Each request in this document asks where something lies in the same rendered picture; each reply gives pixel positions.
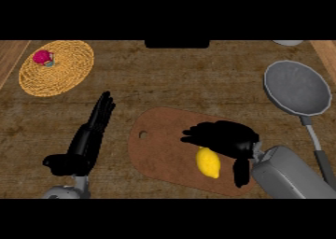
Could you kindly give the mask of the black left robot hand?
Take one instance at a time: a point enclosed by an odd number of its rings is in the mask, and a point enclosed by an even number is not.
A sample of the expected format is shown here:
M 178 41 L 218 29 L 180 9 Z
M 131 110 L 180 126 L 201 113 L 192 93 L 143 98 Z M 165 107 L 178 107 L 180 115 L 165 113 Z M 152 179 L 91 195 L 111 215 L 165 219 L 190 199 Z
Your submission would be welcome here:
M 43 165 L 55 176 L 87 176 L 94 168 L 102 138 L 109 124 L 115 101 L 111 93 L 102 93 L 89 121 L 80 126 L 65 154 L 53 154 Z

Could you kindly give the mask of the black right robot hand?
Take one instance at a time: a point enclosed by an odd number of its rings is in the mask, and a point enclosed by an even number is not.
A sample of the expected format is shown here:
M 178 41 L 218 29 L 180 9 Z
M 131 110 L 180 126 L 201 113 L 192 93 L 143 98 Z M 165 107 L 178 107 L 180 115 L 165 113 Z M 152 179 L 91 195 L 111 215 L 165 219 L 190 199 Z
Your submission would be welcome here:
M 181 142 L 209 148 L 214 152 L 235 159 L 233 174 L 237 188 L 249 183 L 249 160 L 254 158 L 254 146 L 261 142 L 260 135 L 243 124 L 218 120 L 202 122 L 192 126 Z

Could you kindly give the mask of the pale grey round object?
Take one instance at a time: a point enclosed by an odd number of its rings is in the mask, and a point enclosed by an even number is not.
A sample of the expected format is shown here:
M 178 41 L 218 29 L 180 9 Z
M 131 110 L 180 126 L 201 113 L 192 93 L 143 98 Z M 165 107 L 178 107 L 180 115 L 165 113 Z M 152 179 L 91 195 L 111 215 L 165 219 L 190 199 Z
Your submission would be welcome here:
M 294 47 L 304 43 L 302 40 L 273 40 L 282 46 Z

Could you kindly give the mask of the yellow lemon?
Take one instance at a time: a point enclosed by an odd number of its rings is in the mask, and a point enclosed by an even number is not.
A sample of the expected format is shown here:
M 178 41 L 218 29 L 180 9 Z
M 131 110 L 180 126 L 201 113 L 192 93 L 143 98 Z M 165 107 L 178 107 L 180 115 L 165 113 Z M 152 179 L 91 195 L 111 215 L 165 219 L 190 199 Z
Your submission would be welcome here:
M 212 178 L 220 177 L 221 160 L 218 154 L 209 148 L 199 147 L 196 164 L 199 171 L 205 176 Z

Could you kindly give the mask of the pink cupcake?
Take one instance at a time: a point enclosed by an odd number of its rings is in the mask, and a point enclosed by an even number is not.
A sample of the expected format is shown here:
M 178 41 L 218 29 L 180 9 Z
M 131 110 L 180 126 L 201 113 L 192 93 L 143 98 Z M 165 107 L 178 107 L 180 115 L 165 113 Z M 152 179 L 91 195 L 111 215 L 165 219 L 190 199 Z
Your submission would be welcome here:
M 53 53 L 47 50 L 40 50 L 32 55 L 32 61 L 43 66 L 53 66 Z

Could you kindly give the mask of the brown wooden cutting board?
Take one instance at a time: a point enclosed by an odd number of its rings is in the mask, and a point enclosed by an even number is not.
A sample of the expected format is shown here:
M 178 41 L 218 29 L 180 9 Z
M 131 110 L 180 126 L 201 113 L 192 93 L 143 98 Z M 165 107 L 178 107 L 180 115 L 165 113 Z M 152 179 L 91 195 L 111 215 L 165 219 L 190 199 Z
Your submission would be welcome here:
M 198 168 L 199 147 L 183 143 L 183 131 L 201 122 L 215 122 L 209 116 L 170 107 L 146 110 L 137 118 L 128 139 L 128 154 L 136 169 L 150 178 L 226 196 L 242 196 L 257 184 L 254 179 L 240 188 L 235 185 L 235 159 L 220 155 L 221 176 L 205 176 Z

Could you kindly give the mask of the round woven wicker placemat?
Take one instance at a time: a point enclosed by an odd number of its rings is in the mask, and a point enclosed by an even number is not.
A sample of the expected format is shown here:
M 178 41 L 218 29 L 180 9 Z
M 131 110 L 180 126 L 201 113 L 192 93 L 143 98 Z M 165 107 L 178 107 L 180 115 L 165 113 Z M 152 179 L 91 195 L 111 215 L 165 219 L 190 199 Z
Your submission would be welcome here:
M 47 64 L 34 61 L 40 50 L 53 55 Z M 81 40 L 56 40 L 27 58 L 19 69 L 19 85 L 37 97 L 56 96 L 69 91 L 86 79 L 94 66 L 94 50 Z

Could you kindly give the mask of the grey frying pan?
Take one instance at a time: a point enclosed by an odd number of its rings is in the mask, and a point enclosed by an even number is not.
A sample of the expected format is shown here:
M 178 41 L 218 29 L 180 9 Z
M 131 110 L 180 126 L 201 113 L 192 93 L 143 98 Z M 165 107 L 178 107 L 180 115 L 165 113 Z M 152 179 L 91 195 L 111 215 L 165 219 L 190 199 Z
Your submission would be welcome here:
M 285 60 L 267 66 L 263 88 L 274 106 L 301 119 L 314 145 L 323 182 L 336 193 L 336 177 L 313 130 L 311 117 L 330 107 L 332 94 L 322 75 L 302 63 Z

